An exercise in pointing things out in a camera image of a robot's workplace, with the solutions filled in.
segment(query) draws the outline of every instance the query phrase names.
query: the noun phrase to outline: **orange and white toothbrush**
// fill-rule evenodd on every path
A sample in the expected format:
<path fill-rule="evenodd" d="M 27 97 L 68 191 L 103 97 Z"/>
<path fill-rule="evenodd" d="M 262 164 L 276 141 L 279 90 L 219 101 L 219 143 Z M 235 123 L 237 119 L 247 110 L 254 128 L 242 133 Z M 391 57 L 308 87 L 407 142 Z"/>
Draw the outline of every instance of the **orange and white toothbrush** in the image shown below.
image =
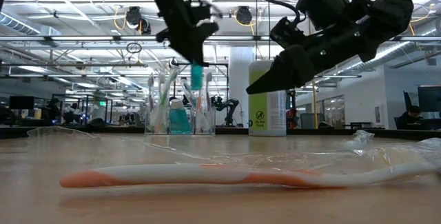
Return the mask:
<path fill-rule="evenodd" d="M 436 173 L 438 163 L 393 165 L 359 174 L 322 174 L 308 170 L 260 169 L 245 166 L 165 164 L 127 165 L 79 172 L 60 180 L 61 187 L 205 183 L 273 184 L 292 187 L 355 187 Z"/>

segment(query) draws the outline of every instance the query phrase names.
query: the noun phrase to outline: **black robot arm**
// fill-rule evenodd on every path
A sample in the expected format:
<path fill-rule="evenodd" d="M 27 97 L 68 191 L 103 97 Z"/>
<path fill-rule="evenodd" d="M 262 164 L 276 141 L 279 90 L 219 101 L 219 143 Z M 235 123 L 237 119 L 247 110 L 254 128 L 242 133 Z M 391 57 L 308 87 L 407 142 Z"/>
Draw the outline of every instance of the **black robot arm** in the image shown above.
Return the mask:
<path fill-rule="evenodd" d="M 407 29 L 413 3 L 299 0 L 295 9 L 307 15 L 320 32 L 305 36 L 297 28 L 300 18 L 292 22 L 281 19 L 270 37 L 285 50 L 274 59 L 271 69 L 247 88 L 248 94 L 304 86 L 318 73 L 356 55 L 364 62 L 375 58 L 381 43 Z"/>
<path fill-rule="evenodd" d="M 198 6 L 192 6 L 192 0 L 154 0 L 159 9 L 159 16 L 164 18 L 167 28 L 156 34 L 156 40 L 162 42 L 168 39 L 170 47 L 181 54 L 190 63 L 208 66 L 203 61 L 203 42 L 214 34 L 219 26 L 214 22 L 202 23 L 209 19 L 211 4 L 199 1 Z"/>
<path fill-rule="evenodd" d="M 239 105 L 239 100 L 237 99 L 230 99 L 226 102 L 222 102 L 222 98 L 221 97 L 212 97 L 212 105 L 216 108 L 217 111 L 222 111 L 225 108 L 229 108 L 228 109 L 228 113 L 227 113 L 227 117 L 225 117 L 225 122 L 226 122 L 226 126 L 228 127 L 232 127 L 234 126 L 233 123 L 233 114 L 234 114 L 234 110 L 236 109 L 237 105 Z"/>

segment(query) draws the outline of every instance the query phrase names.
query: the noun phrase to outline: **wooden table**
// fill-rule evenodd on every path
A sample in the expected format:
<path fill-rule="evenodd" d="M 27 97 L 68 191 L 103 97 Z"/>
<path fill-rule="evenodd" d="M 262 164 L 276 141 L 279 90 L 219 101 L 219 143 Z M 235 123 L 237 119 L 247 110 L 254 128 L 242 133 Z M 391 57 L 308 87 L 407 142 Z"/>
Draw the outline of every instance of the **wooden table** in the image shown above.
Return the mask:
<path fill-rule="evenodd" d="M 0 141 L 0 223 L 440 223 L 441 180 L 423 176 L 395 185 L 349 190 L 278 186 L 160 185 L 67 190 L 58 180 L 94 167 L 169 163 L 194 157 L 286 154 L 372 147 L 341 136 L 199 138 L 58 134 Z M 182 162 L 194 162 L 195 158 Z"/>

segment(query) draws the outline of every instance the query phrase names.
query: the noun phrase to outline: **green label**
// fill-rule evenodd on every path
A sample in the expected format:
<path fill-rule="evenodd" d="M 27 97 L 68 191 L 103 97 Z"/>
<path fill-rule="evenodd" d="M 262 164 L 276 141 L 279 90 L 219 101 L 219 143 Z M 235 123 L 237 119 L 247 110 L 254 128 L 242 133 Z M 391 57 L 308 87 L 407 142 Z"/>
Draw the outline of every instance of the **green label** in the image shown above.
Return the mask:
<path fill-rule="evenodd" d="M 249 84 L 254 83 L 258 78 L 266 73 L 265 70 L 251 72 L 249 74 Z M 268 107 L 267 93 L 253 94 L 248 96 L 249 101 L 249 128 L 250 130 L 268 130 Z"/>

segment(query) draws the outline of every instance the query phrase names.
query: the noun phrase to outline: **light fixture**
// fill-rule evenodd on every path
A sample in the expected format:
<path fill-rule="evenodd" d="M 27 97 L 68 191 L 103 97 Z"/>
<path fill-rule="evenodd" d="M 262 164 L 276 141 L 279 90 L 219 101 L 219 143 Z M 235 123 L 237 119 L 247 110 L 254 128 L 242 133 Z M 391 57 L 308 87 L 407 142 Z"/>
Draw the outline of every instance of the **light fixture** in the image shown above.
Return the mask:
<path fill-rule="evenodd" d="M 9 74 L 9 77 L 44 77 L 42 74 Z"/>
<path fill-rule="evenodd" d="M 357 79 L 360 78 L 361 75 L 325 75 L 325 76 L 316 76 L 316 78 L 328 80 L 328 79 Z"/>
<path fill-rule="evenodd" d="M 122 41 L 155 41 L 156 36 L 154 35 L 127 35 L 120 37 Z"/>
<path fill-rule="evenodd" d="M 41 72 L 41 73 L 47 72 L 47 70 L 35 66 L 19 66 L 19 68 L 24 70 L 29 70 L 31 72 Z"/>
<path fill-rule="evenodd" d="M 44 37 L 26 36 L 26 37 L 0 37 L 0 41 L 44 41 Z"/>
<path fill-rule="evenodd" d="M 121 33 L 118 32 L 118 30 L 110 30 L 110 32 L 114 32 L 114 33 L 117 33 L 118 35 L 121 35 Z"/>
<path fill-rule="evenodd" d="M 132 82 L 129 79 L 126 79 L 125 77 L 118 77 L 115 79 L 120 81 L 121 83 L 124 83 L 125 85 L 132 85 Z"/>
<path fill-rule="evenodd" d="M 60 78 L 54 78 L 57 81 L 63 82 L 63 83 L 72 83 L 71 81 L 65 80 L 65 79 L 60 79 Z"/>
<path fill-rule="evenodd" d="M 76 83 L 79 86 L 86 87 L 86 88 L 97 88 L 97 85 L 91 84 L 91 83 Z"/>
<path fill-rule="evenodd" d="M 70 78 L 70 77 L 82 77 L 83 75 L 48 75 L 48 77 Z"/>
<path fill-rule="evenodd" d="M 224 36 L 224 35 L 214 35 L 207 38 L 207 41 L 253 41 L 253 36 Z"/>
<path fill-rule="evenodd" d="M 59 36 L 59 37 L 51 37 L 53 41 L 111 41 L 113 37 L 109 36 L 97 36 L 97 37 L 74 37 L 74 36 Z"/>

